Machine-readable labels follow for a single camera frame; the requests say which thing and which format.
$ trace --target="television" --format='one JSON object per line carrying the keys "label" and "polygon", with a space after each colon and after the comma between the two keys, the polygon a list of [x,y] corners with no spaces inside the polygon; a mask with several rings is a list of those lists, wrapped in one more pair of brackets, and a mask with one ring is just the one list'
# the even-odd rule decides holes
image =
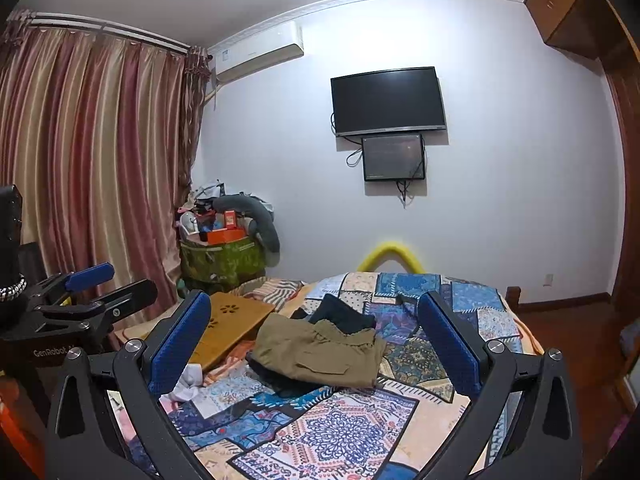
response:
{"label": "television", "polygon": [[331,79],[335,135],[446,128],[433,66]]}
{"label": "television", "polygon": [[424,180],[422,135],[393,134],[362,137],[364,180]]}

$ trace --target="wooden floor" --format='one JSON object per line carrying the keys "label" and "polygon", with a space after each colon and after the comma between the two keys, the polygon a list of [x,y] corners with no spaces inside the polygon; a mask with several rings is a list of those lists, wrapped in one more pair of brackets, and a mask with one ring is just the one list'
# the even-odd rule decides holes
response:
{"label": "wooden floor", "polygon": [[613,387],[624,364],[618,342],[623,325],[608,303],[518,316],[545,349],[559,348],[566,360],[577,396],[587,478],[607,452],[609,437],[625,413]]}

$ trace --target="air conditioner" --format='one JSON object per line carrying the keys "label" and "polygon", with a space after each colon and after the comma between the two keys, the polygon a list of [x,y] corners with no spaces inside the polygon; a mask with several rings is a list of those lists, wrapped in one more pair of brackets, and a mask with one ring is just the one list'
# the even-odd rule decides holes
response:
{"label": "air conditioner", "polygon": [[228,83],[289,59],[304,56],[302,31],[287,22],[238,41],[216,54],[216,77]]}

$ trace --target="bed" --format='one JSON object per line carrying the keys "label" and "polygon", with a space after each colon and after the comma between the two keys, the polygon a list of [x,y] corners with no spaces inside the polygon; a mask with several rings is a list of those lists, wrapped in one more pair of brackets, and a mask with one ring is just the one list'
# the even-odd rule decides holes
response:
{"label": "bed", "polygon": [[[162,405],[218,480],[410,480],[469,403],[453,389],[408,304],[396,304],[399,294],[419,298],[428,290],[439,291],[485,340],[499,338],[514,352],[542,353],[498,291],[481,283],[388,272],[350,272],[304,286],[263,278],[236,294],[273,303],[283,316],[299,308],[311,314],[325,294],[373,314],[376,333],[386,340],[376,387],[322,386],[301,397],[280,398],[253,375],[244,360],[253,343],[242,341],[207,373],[197,397]],[[493,461],[517,403],[518,394],[511,394],[474,471]],[[133,460],[153,472],[123,409],[118,419]]]}

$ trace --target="khaki pants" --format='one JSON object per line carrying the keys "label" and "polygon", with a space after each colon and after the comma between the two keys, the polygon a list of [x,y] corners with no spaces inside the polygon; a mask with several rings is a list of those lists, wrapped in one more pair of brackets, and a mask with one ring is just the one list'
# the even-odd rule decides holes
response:
{"label": "khaki pants", "polygon": [[291,379],[329,386],[374,386],[386,342],[367,328],[345,335],[325,319],[311,324],[269,314],[253,358]]}

